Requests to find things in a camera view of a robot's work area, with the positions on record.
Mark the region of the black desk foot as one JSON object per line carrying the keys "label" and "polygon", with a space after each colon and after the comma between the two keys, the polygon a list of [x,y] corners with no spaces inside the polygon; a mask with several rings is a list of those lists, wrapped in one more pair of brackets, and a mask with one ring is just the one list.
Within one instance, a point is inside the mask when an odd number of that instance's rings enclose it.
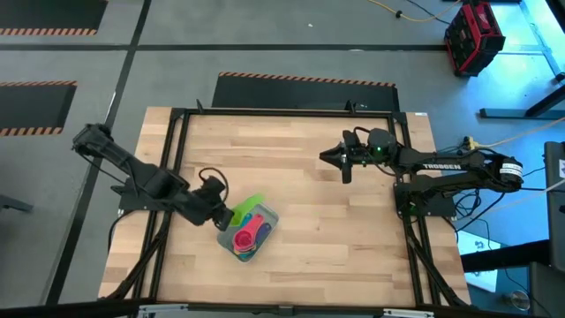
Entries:
{"label": "black desk foot", "polygon": [[483,108],[478,111],[481,118],[492,119],[538,119],[557,120],[565,117],[565,110],[553,110],[553,107],[565,102],[565,72],[554,76],[553,82],[563,85],[528,109],[493,109]]}

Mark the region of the grey plastic basket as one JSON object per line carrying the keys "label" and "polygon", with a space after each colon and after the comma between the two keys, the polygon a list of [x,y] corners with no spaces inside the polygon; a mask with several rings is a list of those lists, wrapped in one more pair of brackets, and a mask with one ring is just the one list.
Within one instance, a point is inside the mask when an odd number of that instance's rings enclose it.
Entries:
{"label": "grey plastic basket", "polygon": [[251,214],[261,214],[264,217],[263,223],[270,223],[273,227],[272,231],[268,234],[267,237],[262,242],[257,242],[257,250],[254,254],[251,254],[249,258],[246,260],[241,259],[238,255],[234,253],[235,249],[233,247],[233,237],[234,234],[242,228],[242,223],[239,226],[229,226],[228,229],[224,232],[220,232],[217,236],[217,242],[220,246],[231,252],[239,261],[241,262],[249,262],[253,256],[260,250],[262,245],[267,241],[271,233],[274,231],[278,221],[279,216],[274,212],[273,209],[267,207],[263,203],[256,205],[249,213]]}

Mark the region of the black desk beam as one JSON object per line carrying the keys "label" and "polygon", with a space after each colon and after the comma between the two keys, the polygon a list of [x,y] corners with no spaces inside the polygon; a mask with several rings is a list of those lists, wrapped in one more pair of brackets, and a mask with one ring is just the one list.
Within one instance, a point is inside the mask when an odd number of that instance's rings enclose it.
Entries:
{"label": "black desk beam", "polygon": [[531,262],[548,265],[550,263],[550,243],[548,239],[545,239],[518,246],[465,254],[461,256],[461,261],[465,273],[524,267]]}

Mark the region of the round metal disc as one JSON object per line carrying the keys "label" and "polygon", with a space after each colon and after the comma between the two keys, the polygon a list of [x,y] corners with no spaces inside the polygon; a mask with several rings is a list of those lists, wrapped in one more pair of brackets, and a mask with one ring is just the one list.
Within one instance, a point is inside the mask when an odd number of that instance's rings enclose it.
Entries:
{"label": "round metal disc", "polygon": [[508,302],[512,307],[520,311],[529,311],[531,308],[530,297],[525,291],[522,290],[515,290],[509,293]]}

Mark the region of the red black tool box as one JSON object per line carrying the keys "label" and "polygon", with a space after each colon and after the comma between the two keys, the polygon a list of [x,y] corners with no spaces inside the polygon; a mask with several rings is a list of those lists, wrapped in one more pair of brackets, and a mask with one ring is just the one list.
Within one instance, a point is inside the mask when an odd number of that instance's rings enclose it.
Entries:
{"label": "red black tool box", "polygon": [[463,0],[444,35],[457,77],[477,77],[503,50],[505,41],[488,0]]}

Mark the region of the black aluminium table frame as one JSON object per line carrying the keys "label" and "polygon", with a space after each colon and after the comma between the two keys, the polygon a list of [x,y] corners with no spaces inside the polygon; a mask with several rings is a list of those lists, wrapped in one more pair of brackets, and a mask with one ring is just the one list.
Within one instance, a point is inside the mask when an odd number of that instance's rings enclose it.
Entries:
{"label": "black aluminium table frame", "polygon": [[229,180],[229,205],[261,193],[279,222],[241,262],[217,243],[213,225],[173,216],[164,255],[149,263],[139,295],[158,304],[423,310],[442,302],[406,244],[394,180],[357,167],[345,185],[318,157],[356,126],[387,129],[420,151],[435,148],[425,113],[149,108],[141,160],[157,162],[171,136],[183,177],[197,185],[198,171],[214,166]]}

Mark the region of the black striped-edge floor mat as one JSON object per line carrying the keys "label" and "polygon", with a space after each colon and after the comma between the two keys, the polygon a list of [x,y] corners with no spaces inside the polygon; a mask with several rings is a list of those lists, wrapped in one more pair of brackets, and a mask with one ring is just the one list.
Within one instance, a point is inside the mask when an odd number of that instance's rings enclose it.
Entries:
{"label": "black striped-edge floor mat", "polygon": [[109,0],[0,0],[0,35],[95,35]]}
{"label": "black striped-edge floor mat", "polygon": [[214,108],[399,111],[394,83],[298,75],[221,72]]}
{"label": "black striped-edge floor mat", "polygon": [[78,83],[0,82],[0,137],[60,134]]}

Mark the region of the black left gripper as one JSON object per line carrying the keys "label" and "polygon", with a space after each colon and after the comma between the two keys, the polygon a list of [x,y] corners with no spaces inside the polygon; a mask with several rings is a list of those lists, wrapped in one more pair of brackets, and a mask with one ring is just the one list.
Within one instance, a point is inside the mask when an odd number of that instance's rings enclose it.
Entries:
{"label": "black left gripper", "polygon": [[197,211],[205,221],[212,219],[219,231],[226,231],[234,212],[223,208],[221,192],[225,185],[216,177],[204,179],[202,186],[192,191],[197,198]]}

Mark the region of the green measuring cup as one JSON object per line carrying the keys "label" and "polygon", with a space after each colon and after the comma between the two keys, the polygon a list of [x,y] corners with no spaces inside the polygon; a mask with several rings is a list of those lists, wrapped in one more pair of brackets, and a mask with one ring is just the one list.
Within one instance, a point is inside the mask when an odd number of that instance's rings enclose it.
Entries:
{"label": "green measuring cup", "polygon": [[239,226],[245,217],[256,205],[264,201],[264,195],[261,193],[256,193],[253,196],[248,197],[244,201],[238,203],[231,210],[234,213],[230,221],[230,226]]}

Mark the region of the grey cabinet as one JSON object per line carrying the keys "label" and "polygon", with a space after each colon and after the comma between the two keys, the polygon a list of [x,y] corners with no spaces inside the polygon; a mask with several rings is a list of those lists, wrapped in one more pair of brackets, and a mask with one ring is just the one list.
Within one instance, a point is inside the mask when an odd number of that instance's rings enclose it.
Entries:
{"label": "grey cabinet", "polygon": [[544,145],[551,265],[565,272],[565,142]]}

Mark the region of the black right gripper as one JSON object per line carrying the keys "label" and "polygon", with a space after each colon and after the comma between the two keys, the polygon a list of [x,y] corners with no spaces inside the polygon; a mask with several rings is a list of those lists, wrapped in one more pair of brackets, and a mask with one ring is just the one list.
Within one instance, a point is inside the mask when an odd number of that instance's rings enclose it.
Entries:
{"label": "black right gripper", "polygon": [[320,152],[320,159],[324,163],[342,170],[342,181],[350,183],[352,179],[352,166],[361,164],[364,167],[368,161],[367,148],[353,131],[343,131],[343,143]]}

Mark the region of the red measuring cup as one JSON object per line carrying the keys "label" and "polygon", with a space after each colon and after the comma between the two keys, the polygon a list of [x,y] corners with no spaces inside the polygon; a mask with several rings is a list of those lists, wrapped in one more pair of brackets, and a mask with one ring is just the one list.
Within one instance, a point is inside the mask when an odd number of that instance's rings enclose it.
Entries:
{"label": "red measuring cup", "polygon": [[233,247],[238,252],[246,252],[255,246],[257,233],[264,222],[261,214],[255,214],[233,237]]}

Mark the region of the white paper sheet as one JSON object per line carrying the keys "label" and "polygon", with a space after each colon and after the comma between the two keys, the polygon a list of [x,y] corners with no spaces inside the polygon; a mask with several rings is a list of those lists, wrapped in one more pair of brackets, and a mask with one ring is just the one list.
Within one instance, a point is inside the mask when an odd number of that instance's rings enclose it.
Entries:
{"label": "white paper sheet", "polygon": [[[465,231],[458,232],[458,251],[461,256],[499,249],[501,244]],[[487,292],[496,292],[498,270],[468,272],[466,282]]]}

